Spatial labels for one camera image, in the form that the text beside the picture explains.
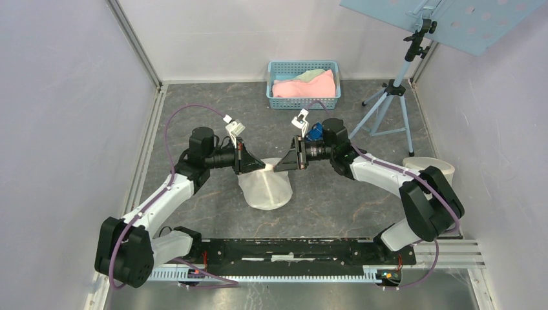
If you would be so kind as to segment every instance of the perforated board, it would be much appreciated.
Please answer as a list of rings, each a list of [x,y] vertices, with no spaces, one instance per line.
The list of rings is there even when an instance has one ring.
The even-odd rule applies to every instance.
[[[546,0],[342,0],[341,6],[409,32],[417,8],[435,7],[434,34],[426,37],[479,56]]]

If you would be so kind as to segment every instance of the pink towel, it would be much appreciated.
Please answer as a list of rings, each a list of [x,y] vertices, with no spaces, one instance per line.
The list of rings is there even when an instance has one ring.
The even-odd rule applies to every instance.
[[[272,94],[282,98],[331,98],[337,95],[331,70],[308,83],[295,80],[274,81]]]

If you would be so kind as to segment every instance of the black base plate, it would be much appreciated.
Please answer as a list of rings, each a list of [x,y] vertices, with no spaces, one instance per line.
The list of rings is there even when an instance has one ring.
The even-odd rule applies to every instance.
[[[364,265],[397,265],[398,256],[404,265],[417,263],[412,247],[387,253],[369,238],[208,239],[195,246],[207,253],[207,271],[232,276],[363,275]],[[185,259],[204,263],[203,256]]]

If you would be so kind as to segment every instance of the blue basket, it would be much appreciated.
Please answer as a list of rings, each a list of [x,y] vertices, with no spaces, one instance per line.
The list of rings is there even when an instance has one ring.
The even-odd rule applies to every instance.
[[[307,70],[324,69],[333,71],[335,78],[336,96],[332,98],[279,98],[272,96],[272,84],[274,80],[284,81],[293,79]],[[300,110],[314,100],[325,104],[327,109],[334,109],[341,97],[341,81],[339,79],[339,66],[334,61],[270,61],[268,63],[268,83],[266,85],[266,97],[270,101],[272,109],[297,109]],[[323,109],[318,103],[310,107],[312,110]]]

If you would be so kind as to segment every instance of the tripod stand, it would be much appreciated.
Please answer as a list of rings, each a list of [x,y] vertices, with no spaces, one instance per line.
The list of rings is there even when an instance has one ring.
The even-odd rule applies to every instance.
[[[415,33],[410,36],[406,37],[403,41],[411,42],[411,46],[407,50],[407,54],[405,54],[405,63],[401,67],[401,70],[399,71],[397,77],[395,79],[391,79],[388,84],[383,83],[383,87],[381,90],[376,92],[373,96],[369,97],[369,99],[362,102],[362,106],[366,106],[367,103],[375,99],[378,95],[382,94],[382,96],[377,100],[375,105],[367,112],[366,116],[359,122],[358,126],[354,128],[354,130],[348,135],[350,139],[356,135],[359,129],[363,128],[369,132],[369,135],[371,137],[373,136],[380,136],[383,134],[393,134],[396,132],[406,132],[407,135],[407,143],[409,146],[409,156],[414,156],[415,152],[413,151],[413,143],[411,141],[411,131],[409,129],[409,120],[407,118],[407,108],[405,107],[405,98],[403,97],[403,94],[405,93],[405,87],[401,85],[401,82],[403,81],[403,77],[405,76],[407,70],[411,66],[411,62],[415,60],[416,56],[421,56],[421,58],[424,58],[426,54],[428,53],[428,50],[430,47],[422,48],[421,43],[423,42],[423,39],[425,37],[426,33],[433,34],[434,31],[436,31],[436,25],[437,22],[432,21],[431,19],[422,19],[422,25],[418,26],[418,29],[415,31]],[[392,103],[392,100],[394,96],[399,97],[399,103],[401,105],[401,112],[403,115],[403,124],[404,127],[400,129],[394,129],[394,130],[388,130],[383,132],[377,132],[379,129],[379,126],[381,124],[381,121],[383,120],[386,111],[390,107],[390,104]],[[384,103],[384,105],[381,107],[377,117],[375,118],[375,123],[373,126],[369,129],[367,127],[364,127],[363,125],[365,122],[371,118],[373,113]]]

